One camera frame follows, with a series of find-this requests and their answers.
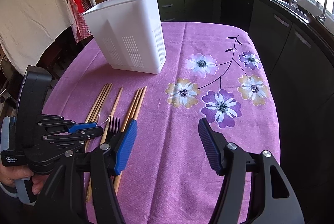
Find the black plastic fork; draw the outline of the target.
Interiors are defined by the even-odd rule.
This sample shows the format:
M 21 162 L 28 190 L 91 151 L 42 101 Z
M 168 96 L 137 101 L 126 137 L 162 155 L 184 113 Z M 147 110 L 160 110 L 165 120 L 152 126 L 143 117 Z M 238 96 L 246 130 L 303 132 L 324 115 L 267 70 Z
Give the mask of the black plastic fork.
M 106 136 L 106 142 L 110 143 L 114 137 L 117 136 L 117 134 L 120 133 L 121 125 L 120 125 L 120 119 L 112 116 L 109 119 L 109 126 L 107 130 L 107 136 Z

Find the red-handled patterned chopstick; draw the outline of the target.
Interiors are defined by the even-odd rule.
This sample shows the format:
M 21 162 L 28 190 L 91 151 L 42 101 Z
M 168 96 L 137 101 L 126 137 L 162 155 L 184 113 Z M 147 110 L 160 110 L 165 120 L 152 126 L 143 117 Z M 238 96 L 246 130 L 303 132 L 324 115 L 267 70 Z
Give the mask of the red-handled patterned chopstick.
M 121 132 L 123 132 L 125 130 L 126 126 L 127 126 L 127 123 L 128 123 L 128 121 L 129 121 L 129 119 L 131 117 L 131 112 L 132 112 L 132 110 L 133 110 L 133 108 L 135 106 L 135 102 L 136 102 L 136 100 L 138 98 L 138 95 L 139 95 L 140 91 L 141 91 L 141 88 L 137 89 L 137 91 L 135 92 L 135 95 L 134 95 L 134 97 L 133 97 L 133 99 L 132 99 L 132 101 L 130 103 L 129 109 L 128 109 L 128 111 L 126 113 L 126 116 L 125 116 L 125 118 L 123 120 L 123 123 L 122 123 L 122 126 L 121 126 Z
M 131 117 L 130 117 L 130 119 L 132 119 L 132 118 L 134 117 L 134 114 L 135 114 L 135 112 L 136 112 L 136 110 L 137 110 L 137 106 L 138 106 L 138 103 L 139 103 L 139 100 L 140 100 L 142 91 L 143 91 L 143 88 L 141 88 L 141 91 L 139 92 L 138 98 L 137 98 L 137 100 L 136 100 L 136 102 L 135 102 L 135 106 L 134 106 L 134 108 L 133 108 L 133 110 L 132 110 L 132 112 L 131 112 Z

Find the plain bamboo chopstick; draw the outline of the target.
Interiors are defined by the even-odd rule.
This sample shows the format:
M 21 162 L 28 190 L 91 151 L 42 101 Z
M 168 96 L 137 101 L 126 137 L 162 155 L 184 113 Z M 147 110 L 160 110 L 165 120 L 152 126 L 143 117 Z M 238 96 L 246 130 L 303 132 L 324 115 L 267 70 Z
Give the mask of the plain bamboo chopstick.
M 141 97 L 140 97 L 140 100 L 139 100 L 139 103 L 138 103 L 138 106 L 137 106 L 137 110 L 134 114 L 134 117 L 132 119 L 134 120 L 137 120 L 138 119 L 138 116 L 139 116 L 139 112 L 140 112 L 140 109 L 141 109 L 141 106 L 142 106 L 142 102 L 143 102 L 143 99 L 145 97 L 145 93 L 146 93 L 146 90 L 147 90 L 147 86 L 144 86 L 143 87 L 143 91 L 142 91 L 142 94 L 141 94 Z M 116 176 L 114 178 L 114 183 L 113 183 L 113 186 L 114 186 L 114 189 L 115 189 L 115 192 L 116 194 L 118 193 L 118 190 L 119 190 L 119 185 L 121 183 L 121 178 L 122 178 L 122 172 L 119 176 Z

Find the white plastic utensil holder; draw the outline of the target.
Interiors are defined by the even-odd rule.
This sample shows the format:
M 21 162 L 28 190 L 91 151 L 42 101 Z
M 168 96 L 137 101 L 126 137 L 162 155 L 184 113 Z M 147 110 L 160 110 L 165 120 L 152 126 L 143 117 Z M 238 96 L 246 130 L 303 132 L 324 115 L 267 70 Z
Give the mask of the white plastic utensil holder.
M 161 72 L 166 48 L 157 0 L 107 0 L 83 17 L 112 68 Z

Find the single light bamboo chopstick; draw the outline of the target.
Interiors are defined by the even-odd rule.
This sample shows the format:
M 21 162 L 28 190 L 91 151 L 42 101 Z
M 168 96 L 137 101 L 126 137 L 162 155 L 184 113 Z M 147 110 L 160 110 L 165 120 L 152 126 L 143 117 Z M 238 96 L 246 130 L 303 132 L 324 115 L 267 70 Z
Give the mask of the single light bamboo chopstick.
M 115 101 L 114 101 L 114 103 L 113 103 L 113 106 L 112 106 L 112 108 L 111 108 L 109 117 L 108 117 L 108 119 L 107 119 L 107 121 L 106 121 L 107 124 L 106 124 L 106 126 L 105 126 L 103 135 L 102 135 L 102 137 L 101 137 L 100 144 L 103 144 L 103 143 L 105 142 L 105 139 L 106 139 L 106 137 L 107 137 L 107 133 L 108 133 L 108 129 L 109 129 L 110 125 L 111 125 L 112 117 L 113 117 L 113 115 L 115 114 L 115 111 L 116 111 L 116 109 L 117 109 L 119 100 L 120 100 L 120 98 L 121 98 L 122 91 L 123 91 L 123 87 L 121 87 L 121 88 L 119 89 L 118 94 L 117 94 L 117 97 L 116 97 L 116 99 L 115 99 Z

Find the chrome kitchen faucet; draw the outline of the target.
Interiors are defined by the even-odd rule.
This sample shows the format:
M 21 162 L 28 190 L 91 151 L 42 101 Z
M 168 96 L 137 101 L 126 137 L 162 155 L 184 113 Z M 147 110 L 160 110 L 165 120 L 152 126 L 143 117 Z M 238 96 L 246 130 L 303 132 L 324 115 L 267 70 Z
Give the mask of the chrome kitchen faucet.
M 325 25 L 327 19 L 333 21 L 333 2 L 330 3 L 331 7 L 328 7 L 328 0 L 324 0 L 323 5 L 319 2 L 316 2 L 318 9 L 320 10 L 320 14 L 316 16 L 316 18 Z

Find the purple floral tablecloth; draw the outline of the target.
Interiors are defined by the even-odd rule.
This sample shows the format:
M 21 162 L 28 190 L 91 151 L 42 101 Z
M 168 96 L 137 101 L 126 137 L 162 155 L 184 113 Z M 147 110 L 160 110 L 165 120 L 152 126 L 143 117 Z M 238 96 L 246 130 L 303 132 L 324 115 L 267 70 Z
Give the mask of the purple floral tablecloth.
M 123 119 L 146 88 L 138 134 L 117 198 L 127 223 L 207 223 L 223 178 L 210 167 L 197 125 L 243 150 L 280 159 L 276 107 L 246 32 L 209 23 L 163 23 L 166 62 L 159 74 L 114 70 L 91 41 L 53 88 L 43 112 L 85 121 L 102 87 L 113 85 L 99 123 L 119 99 Z

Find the white hanging cloth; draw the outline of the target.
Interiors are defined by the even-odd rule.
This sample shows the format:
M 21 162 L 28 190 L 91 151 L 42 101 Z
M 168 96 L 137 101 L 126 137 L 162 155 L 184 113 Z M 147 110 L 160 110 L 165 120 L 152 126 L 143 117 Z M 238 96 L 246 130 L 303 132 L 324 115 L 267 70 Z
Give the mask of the white hanging cloth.
M 2 50 L 24 74 L 73 23 L 66 0 L 1 0 Z

